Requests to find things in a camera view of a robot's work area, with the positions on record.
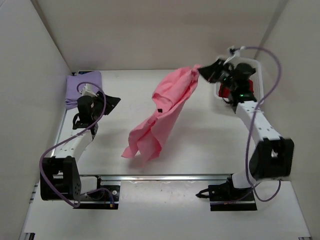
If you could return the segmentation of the pink t shirt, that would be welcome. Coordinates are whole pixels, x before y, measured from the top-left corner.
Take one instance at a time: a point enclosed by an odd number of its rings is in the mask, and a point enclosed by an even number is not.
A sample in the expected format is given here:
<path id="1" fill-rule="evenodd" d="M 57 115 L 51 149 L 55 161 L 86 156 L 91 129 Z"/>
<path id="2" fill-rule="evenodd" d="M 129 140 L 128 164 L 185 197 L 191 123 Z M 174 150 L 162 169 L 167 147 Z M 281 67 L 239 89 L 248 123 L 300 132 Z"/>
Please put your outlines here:
<path id="1" fill-rule="evenodd" d="M 198 86 L 199 68 L 198 64 L 178 68 L 157 85 L 151 97 L 155 111 L 130 131 L 123 158 L 140 153 L 144 161 L 150 161 L 160 156 L 183 106 Z"/>

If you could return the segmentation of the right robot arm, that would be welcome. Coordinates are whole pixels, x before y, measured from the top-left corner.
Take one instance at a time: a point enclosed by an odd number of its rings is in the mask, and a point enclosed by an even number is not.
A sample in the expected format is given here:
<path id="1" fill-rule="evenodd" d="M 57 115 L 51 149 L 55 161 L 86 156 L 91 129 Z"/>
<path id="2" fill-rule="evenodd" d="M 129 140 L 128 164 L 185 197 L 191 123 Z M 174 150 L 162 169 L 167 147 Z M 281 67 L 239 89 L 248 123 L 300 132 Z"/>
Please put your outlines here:
<path id="1" fill-rule="evenodd" d="M 253 154 L 245 154 L 245 169 L 231 176 L 224 193 L 238 199 L 243 189 L 267 179 L 287 177 L 291 173 L 294 142 L 278 133 L 261 111 L 264 97 L 261 64 L 250 58 L 218 58 L 213 64 L 199 68 L 199 74 L 216 84 L 216 98 L 227 101 L 245 124 L 248 138 L 255 144 Z"/>

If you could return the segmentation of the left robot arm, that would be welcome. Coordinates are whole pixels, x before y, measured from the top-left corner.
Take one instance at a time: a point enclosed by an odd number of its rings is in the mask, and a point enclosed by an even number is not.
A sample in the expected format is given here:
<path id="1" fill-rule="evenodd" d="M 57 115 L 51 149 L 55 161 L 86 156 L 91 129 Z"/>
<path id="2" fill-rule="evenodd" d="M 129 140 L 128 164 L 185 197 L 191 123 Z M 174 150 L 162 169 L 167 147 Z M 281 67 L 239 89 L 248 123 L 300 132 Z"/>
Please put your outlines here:
<path id="1" fill-rule="evenodd" d="M 99 120 L 109 115 L 121 101 L 121 98 L 106 95 L 102 90 L 93 92 L 87 82 L 83 82 L 82 86 L 70 136 L 51 148 L 53 156 L 43 153 L 39 161 L 42 200 L 63 200 L 74 208 L 80 205 L 84 196 L 100 200 L 106 192 L 95 176 L 85 177 L 85 185 L 82 186 L 77 162 L 95 139 Z"/>

